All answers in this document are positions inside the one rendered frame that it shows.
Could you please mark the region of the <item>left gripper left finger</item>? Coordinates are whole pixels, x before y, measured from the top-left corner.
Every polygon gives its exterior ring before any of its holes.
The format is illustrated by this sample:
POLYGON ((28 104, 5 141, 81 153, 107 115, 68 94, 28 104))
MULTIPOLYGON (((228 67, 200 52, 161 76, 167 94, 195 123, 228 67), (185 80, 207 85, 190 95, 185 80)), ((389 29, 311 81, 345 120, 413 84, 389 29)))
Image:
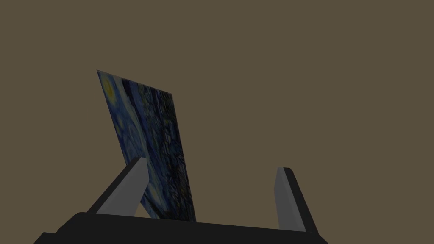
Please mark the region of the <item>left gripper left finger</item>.
POLYGON ((149 183, 146 158, 134 158, 87 211, 134 216, 149 183))

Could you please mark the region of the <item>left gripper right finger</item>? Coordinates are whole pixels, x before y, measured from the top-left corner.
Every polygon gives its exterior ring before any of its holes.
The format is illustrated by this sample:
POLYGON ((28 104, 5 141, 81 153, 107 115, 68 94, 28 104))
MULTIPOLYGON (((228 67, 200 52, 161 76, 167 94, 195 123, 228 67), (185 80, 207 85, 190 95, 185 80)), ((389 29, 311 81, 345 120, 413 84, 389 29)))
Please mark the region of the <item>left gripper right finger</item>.
POLYGON ((319 233, 295 174, 290 168, 277 168, 274 197, 280 230, 319 233))

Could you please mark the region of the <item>blue swirly wall painting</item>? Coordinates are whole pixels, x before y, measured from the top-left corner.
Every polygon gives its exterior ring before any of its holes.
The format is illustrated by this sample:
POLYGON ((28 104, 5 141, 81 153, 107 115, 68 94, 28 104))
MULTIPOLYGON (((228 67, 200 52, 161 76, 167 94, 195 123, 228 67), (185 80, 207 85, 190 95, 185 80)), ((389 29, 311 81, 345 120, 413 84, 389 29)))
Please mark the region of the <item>blue swirly wall painting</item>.
POLYGON ((195 222, 172 94, 100 70, 97 75, 125 162, 147 160, 141 204, 152 218, 195 222))

